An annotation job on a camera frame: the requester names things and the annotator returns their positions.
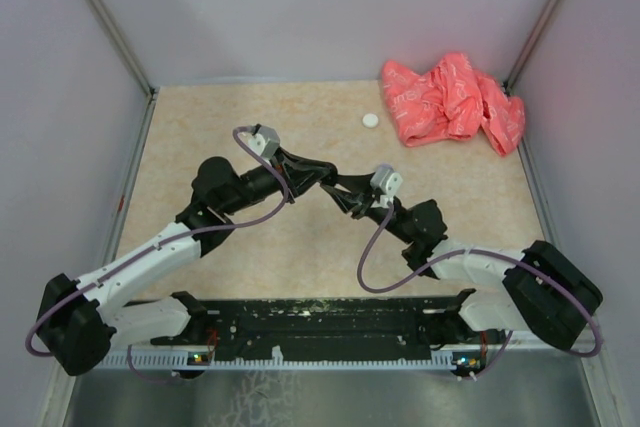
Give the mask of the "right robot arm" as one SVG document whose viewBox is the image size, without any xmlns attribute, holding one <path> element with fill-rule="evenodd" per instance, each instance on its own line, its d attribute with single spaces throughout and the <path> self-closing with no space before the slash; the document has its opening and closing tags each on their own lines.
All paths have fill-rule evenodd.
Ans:
<svg viewBox="0 0 640 427">
<path fill-rule="evenodd" d="M 435 200 L 405 207 L 396 193 L 401 176 L 382 170 L 368 176 L 340 176 L 322 189 L 354 219 L 374 221 L 373 236 L 388 232 L 405 243 L 409 280 L 427 276 L 472 285 L 461 306 L 446 319 L 448 334 L 461 343 L 481 331 L 527 331 L 542 342 L 571 352 L 585 329 L 594 335 L 590 355 L 603 338 L 594 314 L 600 290 L 553 244 L 536 240 L 522 251 L 490 249 L 451 239 Z"/>
</svg>

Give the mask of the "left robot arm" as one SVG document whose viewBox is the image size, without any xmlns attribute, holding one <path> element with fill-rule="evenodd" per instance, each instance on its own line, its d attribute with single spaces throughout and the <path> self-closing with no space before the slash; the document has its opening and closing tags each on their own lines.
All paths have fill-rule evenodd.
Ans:
<svg viewBox="0 0 640 427">
<path fill-rule="evenodd" d="M 72 376 L 88 373 L 115 347 L 160 337 L 201 341 L 208 320 L 201 304 L 178 292 L 160 301 L 131 305 L 150 284 L 208 255 L 237 224 L 230 215 L 278 193 L 273 211 L 243 222 L 253 227 L 274 217 L 317 184 L 333 185 L 335 165 L 276 148 L 270 156 L 249 149 L 258 167 L 238 174 L 231 162 L 214 156 L 201 163 L 187 207 L 163 230 L 129 254 L 76 279 L 61 273 L 50 279 L 37 320 L 25 340 L 34 356 L 51 357 Z"/>
</svg>

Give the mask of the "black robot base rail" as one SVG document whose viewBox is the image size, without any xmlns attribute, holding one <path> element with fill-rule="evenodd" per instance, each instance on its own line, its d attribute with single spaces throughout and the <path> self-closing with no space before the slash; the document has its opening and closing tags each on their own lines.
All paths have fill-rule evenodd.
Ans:
<svg viewBox="0 0 640 427">
<path fill-rule="evenodd" d="M 447 345 L 497 345 L 505 333 L 472 330 L 460 315 L 464 290 L 445 297 L 200 300 L 180 334 L 154 346 L 204 346 L 220 361 L 428 360 Z"/>
</svg>

